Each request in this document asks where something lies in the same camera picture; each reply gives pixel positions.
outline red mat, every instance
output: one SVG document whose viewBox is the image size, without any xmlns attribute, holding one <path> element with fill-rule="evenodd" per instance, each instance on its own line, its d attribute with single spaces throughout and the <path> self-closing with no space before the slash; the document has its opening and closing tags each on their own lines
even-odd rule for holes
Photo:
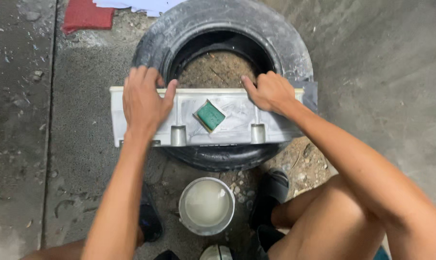
<svg viewBox="0 0 436 260">
<path fill-rule="evenodd" d="M 110 30 L 113 11 L 114 8 L 96 7 L 92 0 L 70 0 L 61 30 L 65 34 L 79 29 Z"/>
</svg>

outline foot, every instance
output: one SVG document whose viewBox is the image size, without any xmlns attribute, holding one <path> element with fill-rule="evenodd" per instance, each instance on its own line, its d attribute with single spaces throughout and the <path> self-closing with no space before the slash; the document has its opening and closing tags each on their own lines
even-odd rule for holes
<svg viewBox="0 0 436 260">
<path fill-rule="evenodd" d="M 145 242 L 157 241 L 163 234 L 162 221 L 150 195 L 147 185 L 143 184 L 143 193 L 139 206 L 139 227 L 143 231 Z"/>
<path fill-rule="evenodd" d="M 250 228 L 256 230 L 260 225 L 273 226 L 273 209 L 285 202 L 288 193 L 289 178 L 283 170 L 271 169 L 265 173 L 258 185 L 255 203 L 250 213 Z"/>
</svg>

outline concrete floor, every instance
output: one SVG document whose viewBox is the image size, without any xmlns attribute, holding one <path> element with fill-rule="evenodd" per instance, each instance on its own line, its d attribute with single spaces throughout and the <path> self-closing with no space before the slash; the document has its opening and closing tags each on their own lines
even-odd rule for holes
<svg viewBox="0 0 436 260">
<path fill-rule="evenodd" d="M 319 82 L 321 115 L 384 154 L 436 204 L 436 0 L 263 2 L 282 13 L 305 41 Z M 48 132 L 55 3 L 38 3 L 0 1 L 0 259 L 85 237 L 118 156 L 111 142 L 108 87 L 122 84 L 135 45 L 155 21 L 118 12 L 111 31 L 65 37 L 57 30 Z M 59 3 L 58 28 L 65 5 Z M 25 21 L 20 6 L 41 7 L 41 18 Z M 33 84 L 30 77 L 37 69 L 44 75 Z M 30 104 L 15 102 L 26 98 Z M 243 172 L 243 190 L 254 190 L 268 167 L 294 165 L 307 144 L 296 140 L 260 169 Z M 306 159 L 287 168 L 294 194 L 328 176 L 298 180 L 300 174 L 323 169 L 318 151 Z M 140 248 L 137 259 L 152 259 L 167 248 L 182 259 L 197 259 L 212 243 L 234 249 L 245 244 L 250 236 L 246 203 L 237 204 L 230 227 L 214 237 L 195 236 L 179 223 L 176 201 L 201 176 L 240 181 L 237 173 L 200 172 L 152 150 L 146 181 L 166 233 Z"/>
</svg>

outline water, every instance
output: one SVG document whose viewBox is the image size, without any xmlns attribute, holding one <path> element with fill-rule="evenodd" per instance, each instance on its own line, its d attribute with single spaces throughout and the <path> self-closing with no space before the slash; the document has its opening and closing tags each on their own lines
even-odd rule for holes
<svg viewBox="0 0 436 260">
<path fill-rule="evenodd" d="M 229 210 L 229 195 L 218 182 L 203 180 L 187 192 L 185 209 L 187 216 L 196 225 L 212 227 L 226 217 Z"/>
</svg>

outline green sponge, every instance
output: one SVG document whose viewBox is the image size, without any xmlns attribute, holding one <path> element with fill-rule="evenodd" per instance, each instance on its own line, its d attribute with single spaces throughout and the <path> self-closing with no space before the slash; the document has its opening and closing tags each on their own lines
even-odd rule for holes
<svg viewBox="0 0 436 260">
<path fill-rule="evenodd" d="M 213 132 L 213 130 L 215 130 L 215 128 L 226 118 L 226 116 L 212 105 L 208 99 L 193 115 L 209 133 Z"/>
</svg>

